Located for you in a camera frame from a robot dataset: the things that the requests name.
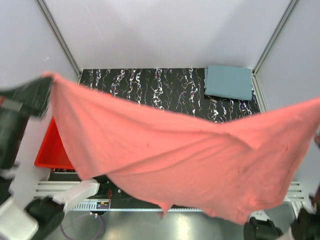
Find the cable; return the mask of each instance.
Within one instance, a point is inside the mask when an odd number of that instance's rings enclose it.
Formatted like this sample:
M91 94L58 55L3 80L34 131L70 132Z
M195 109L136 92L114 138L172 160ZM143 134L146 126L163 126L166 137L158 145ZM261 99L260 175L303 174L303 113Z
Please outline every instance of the cable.
M76 221L82 219L83 217L85 217L85 216L87 216L87 215L91 215L91 216L92 216L93 213L90 212L90 213L83 214L83 215L77 217L73 222L76 222ZM99 226L99 230L98 230L98 232L96 233L96 235L95 235L93 238L91 238L90 240L95 240L95 239L97 239L97 237L99 237L99 236L101 235L101 233L102 233L102 231L103 231L103 228L104 228L104 220L103 220L103 218L102 218L100 215L98 215L97 213L94 214L94 216L95 216L95 218L99 218L100 226ZM69 237L69 236L66 234L64 228L62 227L62 224L60 224L60 230L61 230L62 235L63 235L66 239L68 239L68 240L74 240L73 238Z

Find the white wall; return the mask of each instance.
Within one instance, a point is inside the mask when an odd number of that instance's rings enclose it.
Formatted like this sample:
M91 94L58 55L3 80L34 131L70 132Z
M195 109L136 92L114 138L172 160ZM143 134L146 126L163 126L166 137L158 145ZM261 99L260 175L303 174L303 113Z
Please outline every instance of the white wall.
M257 74L269 110L320 96L320 1L301 0ZM320 150L311 144L296 179L305 194L320 182Z
M290 0L46 0L81 68L253 68Z
M44 71L54 71L71 80L76 79L34 0L1 1L0 56L0 87L24 83ZM41 122L29 120L22 139L16 159L20 167L10 186L21 206L33 198L37 182L48 175L48 169L37 168L34 162L51 118L49 111Z

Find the coral fabric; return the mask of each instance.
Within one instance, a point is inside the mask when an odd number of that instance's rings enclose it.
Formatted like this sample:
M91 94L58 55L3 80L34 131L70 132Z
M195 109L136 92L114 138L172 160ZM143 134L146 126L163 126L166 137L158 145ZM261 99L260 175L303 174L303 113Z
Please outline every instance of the coral fabric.
M281 204L320 124L320 97L225 124L138 105L54 75L53 116L81 179L243 224Z

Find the red plastic tray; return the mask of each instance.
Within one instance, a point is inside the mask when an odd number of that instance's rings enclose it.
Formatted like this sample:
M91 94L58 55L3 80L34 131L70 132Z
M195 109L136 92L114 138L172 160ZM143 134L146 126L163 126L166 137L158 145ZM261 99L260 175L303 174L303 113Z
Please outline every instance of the red plastic tray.
M56 122L52 118L34 165L51 169L74 170L62 144Z

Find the gray floor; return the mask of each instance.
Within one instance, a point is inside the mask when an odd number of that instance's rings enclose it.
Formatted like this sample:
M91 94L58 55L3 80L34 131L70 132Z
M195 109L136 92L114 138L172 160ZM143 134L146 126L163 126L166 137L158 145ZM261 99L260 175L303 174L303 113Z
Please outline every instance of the gray floor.
M286 232L294 220L289 203L265 211L274 224ZM70 225L85 212L72 211L63 220ZM210 218L202 212L168 212L161 219L157 212L115 212L102 216L104 231L99 240L243 240L243 226ZM89 240L99 229L99 220L86 216L72 223L65 231L75 240ZM47 240L64 240L60 229Z

